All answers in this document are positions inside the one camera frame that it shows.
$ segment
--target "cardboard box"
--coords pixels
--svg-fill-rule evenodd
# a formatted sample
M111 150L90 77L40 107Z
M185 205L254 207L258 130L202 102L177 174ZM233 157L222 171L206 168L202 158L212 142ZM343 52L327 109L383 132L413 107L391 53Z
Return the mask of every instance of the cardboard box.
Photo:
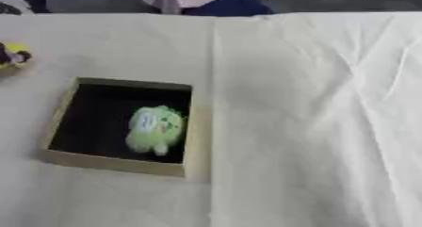
M64 166L185 176L193 147L192 91L180 84L77 78L42 139L41 156ZM166 156L132 152L125 144L130 118L140 107L159 105L187 118L185 133Z

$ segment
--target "plush toy ear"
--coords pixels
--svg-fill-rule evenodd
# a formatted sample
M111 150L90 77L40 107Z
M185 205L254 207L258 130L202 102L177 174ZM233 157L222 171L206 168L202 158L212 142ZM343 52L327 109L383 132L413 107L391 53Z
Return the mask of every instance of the plush toy ear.
M164 142L158 143L158 145L154 147L154 152L156 155L166 155L168 151L169 146Z

